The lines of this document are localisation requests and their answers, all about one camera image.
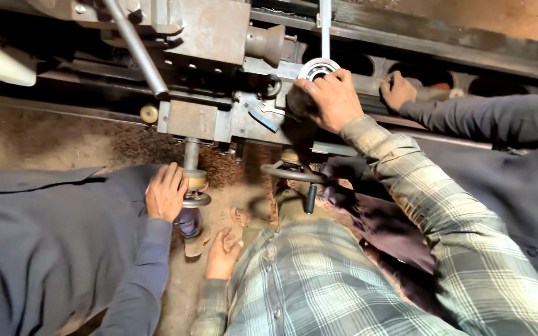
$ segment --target hand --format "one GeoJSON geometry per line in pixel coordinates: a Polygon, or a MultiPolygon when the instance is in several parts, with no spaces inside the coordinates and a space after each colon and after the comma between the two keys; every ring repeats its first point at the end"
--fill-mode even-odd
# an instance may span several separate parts
{"type": "Polygon", "coordinates": [[[344,125],[364,114],[348,70],[338,69],[314,82],[295,80],[294,85],[308,93],[319,108],[318,115],[309,117],[331,133],[340,134],[344,125]]]}
{"type": "Polygon", "coordinates": [[[223,228],[215,237],[207,260],[207,279],[228,280],[234,270],[235,260],[244,243],[241,240],[234,243],[235,236],[230,232],[231,228],[223,228]]]}
{"type": "Polygon", "coordinates": [[[416,101],[417,89],[406,78],[402,77],[399,71],[394,71],[392,75],[393,88],[390,87],[389,81],[383,80],[381,83],[381,95],[390,109],[400,112],[402,104],[416,101]]]}
{"type": "Polygon", "coordinates": [[[172,162],[159,168],[146,188],[146,210],[149,218],[163,218],[170,222],[182,210],[184,194],[188,189],[188,177],[182,177],[182,167],[172,162]]]}

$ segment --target navy sleeve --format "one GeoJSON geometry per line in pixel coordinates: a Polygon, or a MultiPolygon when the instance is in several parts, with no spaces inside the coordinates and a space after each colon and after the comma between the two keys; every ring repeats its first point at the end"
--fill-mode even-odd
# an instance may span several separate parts
{"type": "Polygon", "coordinates": [[[406,102],[400,115],[436,133],[497,147],[538,147],[538,95],[406,102]]]}
{"type": "Polygon", "coordinates": [[[149,219],[136,262],[116,290],[101,327],[94,335],[152,335],[168,280],[172,224],[149,219]]]}

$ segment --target black handle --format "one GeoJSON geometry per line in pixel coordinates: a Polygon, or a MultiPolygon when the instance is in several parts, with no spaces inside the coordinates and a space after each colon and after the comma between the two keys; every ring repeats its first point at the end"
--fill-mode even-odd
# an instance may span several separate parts
{"type": "Polygon", "coordinates": [[[304,205],[304,212],[309,215],[314,211],[314,198],[317,196],[317,185],[311,184],[309,187],[309,196],[307,197],[307,202],[304,205]]]}

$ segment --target plaid shirt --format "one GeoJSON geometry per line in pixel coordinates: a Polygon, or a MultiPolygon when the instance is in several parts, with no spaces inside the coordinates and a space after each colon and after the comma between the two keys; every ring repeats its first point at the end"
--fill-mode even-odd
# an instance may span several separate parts
{"type": "Polygon", "coordinates": [[[263,231],[229,288],[207,280],[192,334],[538,335],[538,274],[500,218],[412,138],[366,115],[341,136],[427,237],[437,297],[455,327],[401,299],[350,233],[321,218],[263,231]]]}

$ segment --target bolt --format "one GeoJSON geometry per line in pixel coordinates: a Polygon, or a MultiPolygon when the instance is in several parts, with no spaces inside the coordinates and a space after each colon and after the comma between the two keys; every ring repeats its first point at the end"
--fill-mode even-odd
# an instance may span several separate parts
{"type": "Polygon", "coordinates": [[[291,35],[284,35],[284,38],[286,40],[290,40],[291,42],[296,42],[298,41],[298,35],[294,35],[294,36],[291,36],[291,35]]]}
{"type": "Polygon", "coordinates": [[[79,14],[84,14],[86,12],[86,7],[83,4],[78,4],[74,7],[74,10],[79,14]]]}

